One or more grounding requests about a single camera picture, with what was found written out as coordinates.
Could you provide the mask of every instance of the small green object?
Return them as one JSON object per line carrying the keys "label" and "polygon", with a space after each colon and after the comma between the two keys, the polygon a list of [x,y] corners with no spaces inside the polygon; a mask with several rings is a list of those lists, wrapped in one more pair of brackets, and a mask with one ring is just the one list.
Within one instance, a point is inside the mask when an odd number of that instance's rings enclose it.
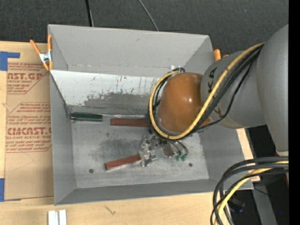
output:
{"label": "small green object", "polygon": [[182,157],[181,157],[181,160],[184,162],[186,159],[187,159],[187,154],[185,154],[185,155],[183,155]]}
{"label": "small green object", "polygon": [[85,120],[85,121],[102,121],[103,115],[98,113],[88,113],[88,112],[72,112],[72,120]]}

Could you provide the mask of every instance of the power cord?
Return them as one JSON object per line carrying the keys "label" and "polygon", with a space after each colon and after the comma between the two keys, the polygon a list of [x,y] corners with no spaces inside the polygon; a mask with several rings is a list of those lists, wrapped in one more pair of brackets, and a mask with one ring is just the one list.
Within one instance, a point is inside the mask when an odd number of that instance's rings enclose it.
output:
{"label": "power cord", "polygon": [[141,0],[138,0],[138,2],[140,3],[140,5],[143,7],[143,9],[145,10],[145,12],[147,13],[148,17],[150,18],[151,22],[153,23],[153,26],[155,27],[156,31],[158,30],[157,25],[155,24],[151,14],[149,13],[149,11],[147,10],[147,8],[145,7],[145,5],[143,4],[143,2]]}

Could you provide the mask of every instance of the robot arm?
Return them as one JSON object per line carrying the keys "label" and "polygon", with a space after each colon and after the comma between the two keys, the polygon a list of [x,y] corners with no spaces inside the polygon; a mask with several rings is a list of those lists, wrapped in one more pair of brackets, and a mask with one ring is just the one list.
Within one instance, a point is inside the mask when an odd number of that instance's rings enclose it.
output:
{"label": "robot arm", "polygon": [[160,82],[165,87],[157,115],[155,89],[149,107],[162,137],[181,139],[216,122],[229,128],[267,124],[277,153],[288,156],[288,25],[266,44],[216,61],[204,75],[177,71]]}

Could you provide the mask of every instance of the black cable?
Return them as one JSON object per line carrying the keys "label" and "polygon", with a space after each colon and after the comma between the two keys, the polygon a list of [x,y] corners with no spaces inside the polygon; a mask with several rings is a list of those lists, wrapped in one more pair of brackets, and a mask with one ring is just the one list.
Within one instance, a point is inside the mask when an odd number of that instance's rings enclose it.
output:
{"label": "black cable", "polygon": [[[180,71],[181,73],[185,73],[185,69],[183,67],[177,67],[175,69],[172,70],[172,72],[175,72],[175,71]],[[166,77],[163,81],[161,81],[161,83],[158,85],[157,89],[156,89],[156,96],[155,96],[155,99],[154,99],[154,103],[153,103],[153,115],[154,115],[154,118],[156,117],[156,108],[157,106],[160,104],[160,100],[158,101],[158,95],[159,95],[159,92],[160,90],[162,89],[163,85],[166,83],[166,81],[169,79],[170,77]]]}
{"label": "black cable", "polygon": [[[249,168],[250,167],[252,167],[252,169],[261,169],[261,168],[288,168],[288,165],[282,165],[282,164],[267,164],[267,165],[254,165],[254,166],[248,166]],[[231,176],[233,176],[234,174],[236,174],[236,173],[240,173],[240,172],[242,172],[244,169],[241,169],[240,171],[238,171],[238,172],[233,172],[230,176],[227,176],[227,177],[225,177],[225,178],[223,178],[219,183],[218,183],[218,185],[216,186],[216,188],[215,188],[215,191],[214,191],[214,194],[213,194],[213,206],[215,207],[216,206],[216,204],[217,204],[217,194],[218,194],[218,190],[219,190],[219,187],[229,178],[229,177],[231,177]],[[218,222],[219,222],[219,224],[223,224],[222,223],[222,221],[221,221],[221,218],[220,218],[220,216],[218,216],[218,214],[216,214],[216,218],[217,218],[217,220],[218,220]]]}
{"label": "black cable", "polygon": [[287,170],[281,170],[281,171],[276,171],[276,170],[269,170],[269,171],[264,171],[264,172],[260,172],[260,173],[257,173],[257,174],[251,174],[251,175],[248,175],[248,176],[245,176],[239,180],[237,180],[233,185],[230,186],[230,188],[227,190],[227,192],[222,196],[222,198],[214,205],[214,208],[213,208],[213,211],[210,215],[210,224],[213,225],[213,221],[212,221],[212,216],[213,214],[215,214],[216,218],[219,217],[220,221],[218,220],[218,223],[219,225],[222,225],[222,221],[221,221],[221,218],[220,218],[220,215],[218,213],[218,205],[226,198],[226,196],[232,191],[232,189],[242,180],[244,180],[245,178],[252,178],[252,177],[256,177],[256,176],[259,176],[259,175],[275,175],[275,174],[282,174],[282,173],[286,173]]}
{"label": "black cable", "polygon": [[254,188],[254,190],[256,190],[257,192],[260,192],[260,193],[262,193],[262,194],[265,194],[265,195],[269,195],[269,194],[267,194],[267,193],[265,193],[265,192],[263,192],[263,191],[261,191],[261,190],[259,190],[259,189],[257,189],[257,188]]}
{"label": "black cable", "polygon": [[[222,187],[224,182],[229,177],[231,177],[237,173],[247,171],[247,170],[266,168],[266,166],[267,167],[281,167],[279,164],[271,164],[270,165],[269,162],[278,162],[278,161],[285,161],[285,160],[287,160],[287,157],[261,157],[261,158],[253,158],[253,159],[241,161],[237,164],[232,165],[224,172],[221,180],[215,187],[214,194],[213,194],[213,205],[215,206],[215,204],[216,204],[218,190],[220,190],[220,188]],[[251,164],[251,163],[263,163],[263,164],[243,166],[243,165],[247,165],[247,164]]]}
{"label": "black cable", "polygon": [[218,105],[218,103],[221,100],[221,98],[223,97],[223,95],[227,92],[228,88],[234,82],[234,80],[236,79],[236,77],[242,72],[242,70],[246,66],[251,65],[251,62],[253,62],[253,60],[259,54],[259,52],[261,51],[262,47],[263,47],[263,45],[257,47],[254,51],[252,51],[251,53],[247,54],[244,58],[242,58],[238,62],[237,66],[233,70],[232,74],[229,75],[229,77],[227,78],[227,81],[222,86],[222,89],[220,90],[220,92],[217,94],[217,96],[214,98],[214,100],[211,103],[211,105],[209,105],[209,107],[206,109],[206,111],[203,114],[203,116],[201,117],[201,119],[198,121],[198,123],[196,125],[197,127],[199,127],[201,124],[203,124],[205,122],[205,120],[209,117],[209,115],[213,112],[213,110],[215,109],[215,107]]}
{"label": "black cable", "polygon": [[[221,198],[222,198],[223,196],[226,195],[226,194],[224,194],[224,183],[221,184],[221,187],[220,187],[220,190],[219,190],[219,194],[220,194],[220,197],[221,197]],[[229,211],[228,211],[228,209],[227,209],[226,207],[224,207],[224,213],[225,213],[225,215],[226,215],[226,217],[227,217],[227,220],[228,220],[229,224],[230,224],[230,225],[234,225],[233,220],[232,220],[232,218],[231,218],[231,216],[230,216],[230,214],[229,214]]]}
{"label": "black cable", "polygon": [[149,13],[149,11],[147,10],[147,8],[145,7],[145,5],[142,3],[141,0],[138,0],[138,2],[139,2],[140,5],[144,8],[145,12],[147,13],[148,17],[150,18],[150,20],[151,20],[153,26],[155,27],[156,31],[159,31],[157,25],[155,24],[155,22],[154,22],[152,16],[150,15],[150,13]]}
{"label": "black cable", "polygon": [[222,121],[222,120],[227,116],[227,114],[229,113],[229,111],[230,111],[230,109],[231,109],[231,106],[232,106],[232,104],[233,104],[234,98],[235,98],[235,96],[237,95],[237,93],[238,93],[240,87],[242,86],[244,80],[246,79],[246,77],[247,77],[247,75],[248,75],[248,73],[249,73],[251,67],[252,67],[252,64],[249,65],[248,70],[247,70],[246,73],[243,75],[243,77],[242,77],[242,79],[241,79],[241,81],[240,81],[238,87],[237,87],[236,90],[234,91],[234,93],[233,93],[233,95],[232,95],[232,97],[231,97],[231,100],[230,100],[230,102],[229,102],[228,108],[227,108],[225,114],[223,115],[223,117],[220,118],[220,119],[217,120],[217,121],[211,122],[211,123],[209,123],[209,124],[207,124],[207,125],[205,125],[205,126],[202,126],[202,127],[200,127],[200,128],[195,129],[195,132],[200,132],[201,130],[203,130],[203,129],[205,129],[205,128],[208,128],[208,127],[210,127],[210,126],[212,126],[212,125],[215,125],[215,124],[219,123],[220,121]]}
{"label": "black cable", "polygon": [[92,18],[92,12],[90,11],[89,0],[85,0],[85,6],[86,6],[86,10],[88,12],[90,27],[94,27],[94,22],[93,22],[93,18]]}

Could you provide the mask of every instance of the black floor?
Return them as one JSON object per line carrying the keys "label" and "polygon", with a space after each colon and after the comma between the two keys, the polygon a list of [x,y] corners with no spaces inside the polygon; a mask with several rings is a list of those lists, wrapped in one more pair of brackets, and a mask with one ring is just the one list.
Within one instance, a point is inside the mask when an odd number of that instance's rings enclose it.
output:
{"label": "black floor", "polygon": [[[142,1],[159,30],[208,34],[213,48],[223,54],[265,42],[289,21],[289,0]],[[137,0],[90,0],[90,8],[98,27],[155,29]],[[84,0],[0,0],[0,40],[45,42],[49,23],[88,26]],[[250,133],[258,157],[274,154],[265,128]],[[268,192],[277,187],[270,185]],[[236,224],[259,224],[251,194],[241,192],[237,197],[249,210],[234,214]],[[288,224],[282,217],[278,224]]]}

